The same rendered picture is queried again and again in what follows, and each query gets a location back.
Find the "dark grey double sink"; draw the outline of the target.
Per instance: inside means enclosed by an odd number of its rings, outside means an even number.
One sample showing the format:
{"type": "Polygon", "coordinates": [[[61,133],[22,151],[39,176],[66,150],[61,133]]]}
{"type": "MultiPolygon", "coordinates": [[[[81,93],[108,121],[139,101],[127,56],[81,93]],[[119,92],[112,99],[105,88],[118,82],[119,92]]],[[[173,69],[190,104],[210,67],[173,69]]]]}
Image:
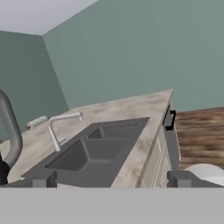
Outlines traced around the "dark grey double sink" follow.
{"type": "Polygon", "coordinates": [[[95,122],[30,170],[25,178],[56,172],[56,182],[78,187],[110,187],[149,119],[95,122]]]}

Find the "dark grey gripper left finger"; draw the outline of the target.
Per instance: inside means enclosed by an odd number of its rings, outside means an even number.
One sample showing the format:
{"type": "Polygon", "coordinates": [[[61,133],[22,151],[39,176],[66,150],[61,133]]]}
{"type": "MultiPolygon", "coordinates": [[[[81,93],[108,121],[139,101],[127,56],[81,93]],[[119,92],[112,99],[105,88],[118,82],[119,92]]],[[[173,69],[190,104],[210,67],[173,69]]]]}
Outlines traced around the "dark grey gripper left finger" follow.
{"type": "Polygon", "coordinates": [[[12,188],[50,188],[57,186],[57,172],[50,171],[43,175],[38,175],[32,178],[25,178],[23,180],[18,180],[12,183],[5,185],[5,187],[12,187],[12,188]]]}

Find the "beige cupboard door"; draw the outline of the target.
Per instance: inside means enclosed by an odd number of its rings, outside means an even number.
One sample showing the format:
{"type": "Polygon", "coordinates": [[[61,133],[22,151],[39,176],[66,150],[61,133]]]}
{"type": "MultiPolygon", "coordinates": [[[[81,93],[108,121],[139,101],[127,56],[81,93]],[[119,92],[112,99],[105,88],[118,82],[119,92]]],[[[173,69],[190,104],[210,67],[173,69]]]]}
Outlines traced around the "beige cupboard door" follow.
{"type": "Polygon", "coordinates": [[[161,127],[143,175],[142,188],[166,188],[167,172],[171,169],[164,128],[161,127]]]}

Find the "silver sink tap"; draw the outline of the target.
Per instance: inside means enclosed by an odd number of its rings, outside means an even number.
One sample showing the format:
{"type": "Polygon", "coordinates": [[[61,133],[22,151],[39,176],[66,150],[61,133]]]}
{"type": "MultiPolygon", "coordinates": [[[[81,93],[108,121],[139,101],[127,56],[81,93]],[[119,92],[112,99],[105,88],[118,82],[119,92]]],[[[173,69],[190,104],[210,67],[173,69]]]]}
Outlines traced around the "silver sink tap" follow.
{"type": "Polygon", "coordinates": [[[71,113],[71,114],[66,114],[66,115],[56,115],[49,119],[48,130],[50,132],[50,136],[52,138],[52,141],[53,141],[56,151],[60,151],[61,147],[60,147],[60,142],[58,141],[58,138],[56,137],[56,135],[53,131],[53,123],[56,121],[66,120],[66,119],[71,119],[71,118],[79,118],[81,121],[84,119],[82,112],[76,112],[76,113],[71,113]]]}

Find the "black appliance body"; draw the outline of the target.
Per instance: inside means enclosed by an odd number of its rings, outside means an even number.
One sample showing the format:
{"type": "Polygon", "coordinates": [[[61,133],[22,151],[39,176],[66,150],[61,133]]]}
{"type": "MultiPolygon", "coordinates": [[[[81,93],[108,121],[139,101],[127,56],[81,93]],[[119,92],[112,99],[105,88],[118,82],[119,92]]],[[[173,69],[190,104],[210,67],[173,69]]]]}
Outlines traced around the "black appliance body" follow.
{"type": "Polygon", "coordinates": [[[10,172],[10,167],[6,162],[3,161],[2,155],[0,153],[0,186],[8,184],[8,174],[10,172]]]}

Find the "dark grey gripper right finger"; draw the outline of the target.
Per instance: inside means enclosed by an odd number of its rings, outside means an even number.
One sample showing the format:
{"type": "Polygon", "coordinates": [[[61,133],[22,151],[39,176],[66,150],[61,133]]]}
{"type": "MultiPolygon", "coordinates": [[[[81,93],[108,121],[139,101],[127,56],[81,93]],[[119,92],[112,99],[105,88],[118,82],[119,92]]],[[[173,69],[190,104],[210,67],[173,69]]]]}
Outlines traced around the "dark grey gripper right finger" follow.
{"type": "Polygon", "coordinates": [[[177,188],[223,188],[223,185],[202,180],[190,171],[168,171],[168,186],[177,188]]]}

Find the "white paper towel roll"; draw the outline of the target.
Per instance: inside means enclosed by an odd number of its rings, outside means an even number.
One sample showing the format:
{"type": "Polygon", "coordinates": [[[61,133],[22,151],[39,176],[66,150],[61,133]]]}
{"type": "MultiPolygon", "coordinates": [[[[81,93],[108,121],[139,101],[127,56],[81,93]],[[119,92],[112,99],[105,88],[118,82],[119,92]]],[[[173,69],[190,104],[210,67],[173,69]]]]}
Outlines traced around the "white paper towel roll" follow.
{"type": "Polygon", "coordinates": [[[32,130],[33,128],[39,126],[41,123],[44,123],[47,120],[48,120],[48,118],[45,115],[43,115],[43,116],[41,116],[39,118],[36,118],[36,119],[28,122],[27,125],[26,125],[26,128],[28,130],[32,130]]]}

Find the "white round thing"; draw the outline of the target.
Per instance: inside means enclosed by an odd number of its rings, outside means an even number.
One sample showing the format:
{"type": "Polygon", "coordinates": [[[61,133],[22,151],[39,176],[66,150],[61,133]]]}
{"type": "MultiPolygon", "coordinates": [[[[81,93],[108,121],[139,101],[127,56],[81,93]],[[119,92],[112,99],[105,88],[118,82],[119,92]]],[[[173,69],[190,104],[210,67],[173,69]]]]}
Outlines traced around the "white round thing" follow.
{"type": "Polygon", "coordinates": [[[224,186],[224,170],[214,164],[193,164],[185,168],[199,179],[224,186]]]}

